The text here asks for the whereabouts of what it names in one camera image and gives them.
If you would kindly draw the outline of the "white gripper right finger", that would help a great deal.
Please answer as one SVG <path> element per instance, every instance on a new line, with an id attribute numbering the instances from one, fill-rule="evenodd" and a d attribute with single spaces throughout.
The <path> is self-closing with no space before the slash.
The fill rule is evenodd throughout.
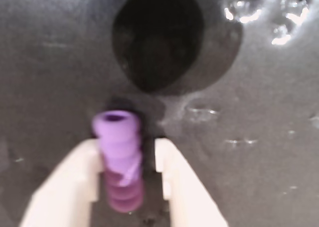
<path id="1" fill-rule="evenodd" d="M 156 171 L 162 177 L 163 199 L 169 203 L 172 227 L 227 227 L 227 220 L 175 144 L 155 140 Z"/>

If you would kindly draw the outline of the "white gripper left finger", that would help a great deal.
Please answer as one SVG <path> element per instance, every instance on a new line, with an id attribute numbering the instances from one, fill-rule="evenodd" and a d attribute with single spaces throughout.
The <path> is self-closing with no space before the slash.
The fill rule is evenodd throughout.
<path id="1" fill-rule="evenodd" d="M 74 147 L 32 194 L 21 227 L 88 227 L 99 199 L 102 160 L 97 140 Z"/>

